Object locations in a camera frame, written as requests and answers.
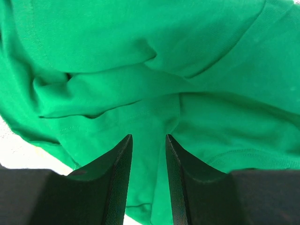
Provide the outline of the green t shirt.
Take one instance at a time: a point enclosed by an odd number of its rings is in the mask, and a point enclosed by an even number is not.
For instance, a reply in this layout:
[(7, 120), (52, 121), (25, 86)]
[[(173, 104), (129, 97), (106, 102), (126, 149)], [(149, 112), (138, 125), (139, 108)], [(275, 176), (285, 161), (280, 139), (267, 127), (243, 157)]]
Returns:
[(73, 169), (133, 136), (126, 214), (170, 225), (165, 137), (222, 171), (300, 167), (292, 0), (3, 0), (0, 114)]

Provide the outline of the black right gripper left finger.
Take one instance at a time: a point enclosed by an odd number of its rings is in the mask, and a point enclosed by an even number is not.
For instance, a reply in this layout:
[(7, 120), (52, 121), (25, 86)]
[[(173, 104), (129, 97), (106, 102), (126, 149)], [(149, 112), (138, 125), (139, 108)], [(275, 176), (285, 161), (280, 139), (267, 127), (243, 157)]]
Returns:
[(121, 225), (133, 138), (69, 175), (49, 169), (0, 170), (3, 225)]

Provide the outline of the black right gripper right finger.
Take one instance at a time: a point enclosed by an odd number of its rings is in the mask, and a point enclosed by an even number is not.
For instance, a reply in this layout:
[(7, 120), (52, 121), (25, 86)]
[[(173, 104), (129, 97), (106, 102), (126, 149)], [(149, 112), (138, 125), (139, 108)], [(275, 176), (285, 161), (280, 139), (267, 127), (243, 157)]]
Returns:
[(171, 135), (165, 153), (176, 225), (297, 225), (298, 170), (221, 172), (186, 151)]

